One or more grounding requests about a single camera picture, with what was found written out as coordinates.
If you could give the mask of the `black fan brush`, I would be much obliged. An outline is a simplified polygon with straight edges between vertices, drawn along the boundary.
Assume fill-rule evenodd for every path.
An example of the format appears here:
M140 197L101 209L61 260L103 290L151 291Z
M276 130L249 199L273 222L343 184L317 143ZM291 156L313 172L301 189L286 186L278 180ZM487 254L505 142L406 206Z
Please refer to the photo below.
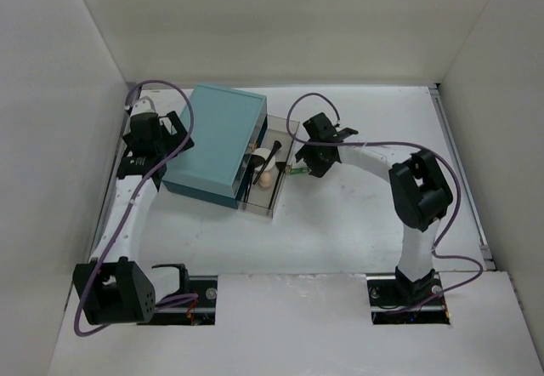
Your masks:
M280 185L280 182L282 180L282 175L285 173L286 162L276 162L275 166L277 168L278 174L277 174L276 179L275 179L275 184L274 184L272 194L271 194L271 198L270 198L270 201L269 201L268 210L271 210L273 208L274 203L275 203L276 192L277 192L278 187Z

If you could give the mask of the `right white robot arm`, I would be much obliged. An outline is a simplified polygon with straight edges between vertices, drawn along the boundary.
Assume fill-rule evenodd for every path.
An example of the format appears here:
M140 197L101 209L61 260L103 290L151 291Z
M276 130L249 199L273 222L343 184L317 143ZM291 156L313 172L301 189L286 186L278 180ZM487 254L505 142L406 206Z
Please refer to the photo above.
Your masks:
M348 142L357 134L337 129L321 112L303 123L309 141L296 153L309 174L321 178L334 163L373 174L390 185L394 211L403 224L402 250L394 272L394 294L402 305L427 296L434 279L432 249L453 194L435 155L427 150L395 151L387 145Z

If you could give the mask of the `peach makeup sponge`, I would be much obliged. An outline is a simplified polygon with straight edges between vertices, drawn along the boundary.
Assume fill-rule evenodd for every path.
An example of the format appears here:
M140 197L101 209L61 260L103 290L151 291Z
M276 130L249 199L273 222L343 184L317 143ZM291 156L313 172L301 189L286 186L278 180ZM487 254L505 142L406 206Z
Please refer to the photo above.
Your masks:
M258 184L264 189L270 188L272 185L272 180L273 179L270 172L263 172L258 180Z

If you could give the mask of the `black kabuki brush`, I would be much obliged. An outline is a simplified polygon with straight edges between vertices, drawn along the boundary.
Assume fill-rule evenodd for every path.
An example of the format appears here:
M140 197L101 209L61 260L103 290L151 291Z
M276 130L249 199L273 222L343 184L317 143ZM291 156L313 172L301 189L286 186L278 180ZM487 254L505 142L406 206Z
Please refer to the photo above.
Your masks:
M254 173L255 173L255 169L261 167L263 164L264 164L264 158L263 157L261 157L259 155L251 155L250 156L249 164L248 164L249 175L248 175L247 185L246 185L246 189L245 189L245 193L244 193L244 197L243 197L244 202L248 202L250 191L252 189L252 181L253 181L253 176L254 176Z

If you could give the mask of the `teal makeup organizer box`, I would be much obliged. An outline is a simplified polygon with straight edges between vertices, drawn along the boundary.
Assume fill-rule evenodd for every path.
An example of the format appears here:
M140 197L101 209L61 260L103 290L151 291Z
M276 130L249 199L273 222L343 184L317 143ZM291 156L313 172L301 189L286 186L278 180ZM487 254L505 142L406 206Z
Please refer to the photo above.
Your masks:
M267 98L201 83L190 102L194 146L167 163L162 183L174 194L237 209L249 179L247 160L268 128Z

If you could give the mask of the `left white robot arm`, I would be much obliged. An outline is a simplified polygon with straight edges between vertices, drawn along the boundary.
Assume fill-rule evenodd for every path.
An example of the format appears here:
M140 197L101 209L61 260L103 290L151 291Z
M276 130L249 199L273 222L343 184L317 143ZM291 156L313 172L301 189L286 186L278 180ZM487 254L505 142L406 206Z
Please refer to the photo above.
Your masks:
M166 308L191 304L184 264L143 268L140 243L150 206L160 190L167 162L193 147L190 131L176 112L133 113L116 171L115 195L104 232L86 263L75 266L72 282L79 297L74 331L87 337L113 324L146 324Z

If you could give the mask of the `clear acrylic drawer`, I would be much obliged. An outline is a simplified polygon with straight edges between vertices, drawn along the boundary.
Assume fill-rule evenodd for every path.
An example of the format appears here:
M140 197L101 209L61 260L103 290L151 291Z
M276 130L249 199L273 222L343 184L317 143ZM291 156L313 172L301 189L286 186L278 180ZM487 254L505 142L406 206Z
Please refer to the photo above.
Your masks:
M274 217L295 144L288 130L297 134L299 126L298 121L267 116L257 140L243 158L246 171L236 198L240 211Z

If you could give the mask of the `white round powder puff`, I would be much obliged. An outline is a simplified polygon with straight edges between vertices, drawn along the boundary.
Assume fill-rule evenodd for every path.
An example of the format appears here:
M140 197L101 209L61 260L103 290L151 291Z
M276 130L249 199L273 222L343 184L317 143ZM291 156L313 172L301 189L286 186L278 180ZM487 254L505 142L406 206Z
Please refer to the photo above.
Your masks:
M265 161L265 159L268 157L269 153L270 153L270 149L261 147L261 148L257 148L257 149L252 153L252 155L259 155L259 156L263 157L263 158L264 158L264 161ZM279 158L279 155L280 155L280 154L281 154L281 150L278 150L278 151L275 153L275 156L274 156L274 157L272 158L272 160L270 161L270 164L268 165L267 170L266 170L265 172L272 172L272 171L276 168L276 166L275 166L275 163L276 163L276 162L285 162L285 160L281 160L281 159ZM255 172L259 172L259 170L261 169L261 167L256 168L256 169L255 169Z

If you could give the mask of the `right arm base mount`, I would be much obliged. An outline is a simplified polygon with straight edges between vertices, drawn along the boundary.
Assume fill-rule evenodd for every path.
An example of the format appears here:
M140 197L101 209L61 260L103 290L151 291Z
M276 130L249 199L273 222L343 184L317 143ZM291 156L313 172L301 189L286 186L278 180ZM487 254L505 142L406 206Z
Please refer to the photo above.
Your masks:
M442 290L439 275L416 297L403 295L394 276L368 276L366 278L374 325L450 325L445 298L433 298L424 305L419 303Z

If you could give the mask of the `thin black makeup brush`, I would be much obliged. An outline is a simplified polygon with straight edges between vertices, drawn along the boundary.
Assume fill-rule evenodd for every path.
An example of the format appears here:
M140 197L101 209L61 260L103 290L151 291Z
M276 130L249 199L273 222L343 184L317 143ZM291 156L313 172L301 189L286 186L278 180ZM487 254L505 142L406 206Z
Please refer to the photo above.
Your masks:
M282 143L279 140L276 140L273 144L273 147L268 155L268 157L265 159L265 162L263 163L261 169L259 170L257 176L253 180L253 184L256 185L258 181L260 180L262 174L267 170L268 165L270 164L270 161L275 156L275 153L282 147Z

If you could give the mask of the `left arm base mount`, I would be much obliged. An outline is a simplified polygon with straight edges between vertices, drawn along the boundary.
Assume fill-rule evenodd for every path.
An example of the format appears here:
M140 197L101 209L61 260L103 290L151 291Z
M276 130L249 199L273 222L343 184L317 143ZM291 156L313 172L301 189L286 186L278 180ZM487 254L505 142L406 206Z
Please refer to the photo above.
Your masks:
M150 279L156 302L142 326L213 326L216 322L218 277L191 275L184 264L153 265Z

